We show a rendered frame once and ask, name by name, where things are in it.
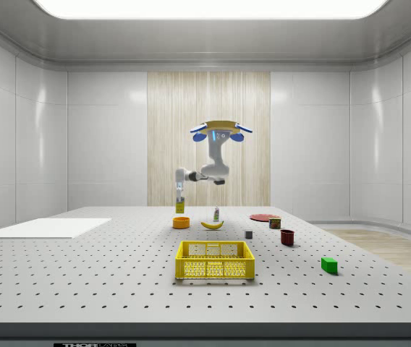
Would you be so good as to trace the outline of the white board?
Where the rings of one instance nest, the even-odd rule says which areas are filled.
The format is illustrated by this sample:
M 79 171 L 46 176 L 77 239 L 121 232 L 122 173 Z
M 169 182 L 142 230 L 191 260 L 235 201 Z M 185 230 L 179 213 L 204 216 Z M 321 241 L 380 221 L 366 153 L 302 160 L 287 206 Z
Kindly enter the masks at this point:
M 38 218 L 0 228 L 0 239 L 73 239 L 110 218 Z

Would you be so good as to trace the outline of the red plate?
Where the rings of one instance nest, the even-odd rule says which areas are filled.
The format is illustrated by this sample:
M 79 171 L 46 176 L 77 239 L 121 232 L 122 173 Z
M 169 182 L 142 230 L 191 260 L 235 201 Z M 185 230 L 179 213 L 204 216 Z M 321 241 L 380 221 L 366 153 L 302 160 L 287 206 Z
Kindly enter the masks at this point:
M 272 214 L 262 214 L 262 213 L 250 215 L 251 220 L 258 221 L 258 222 L 264 222 L 264 223 L 269 222 L 269 220 L 273 218 L 280 218 L 280 216 L 272 215 Z

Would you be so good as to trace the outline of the green block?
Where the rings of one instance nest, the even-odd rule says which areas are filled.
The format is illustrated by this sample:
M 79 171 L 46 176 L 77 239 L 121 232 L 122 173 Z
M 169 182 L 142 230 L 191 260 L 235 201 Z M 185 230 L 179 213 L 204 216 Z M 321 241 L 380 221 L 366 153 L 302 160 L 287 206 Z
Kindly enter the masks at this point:
M 321 268 L 327 273 L 337 274 L 338 262 L 332 257 L 322 257 Z

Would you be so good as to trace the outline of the yellow basket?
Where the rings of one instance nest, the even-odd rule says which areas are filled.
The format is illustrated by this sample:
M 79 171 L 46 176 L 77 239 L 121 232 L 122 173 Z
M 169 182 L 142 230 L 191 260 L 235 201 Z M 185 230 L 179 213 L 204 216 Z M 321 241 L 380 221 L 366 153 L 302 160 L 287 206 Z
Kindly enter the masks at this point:
M 181 241 L 175 278 L 255 277 L 255 258 L 245 241 Z

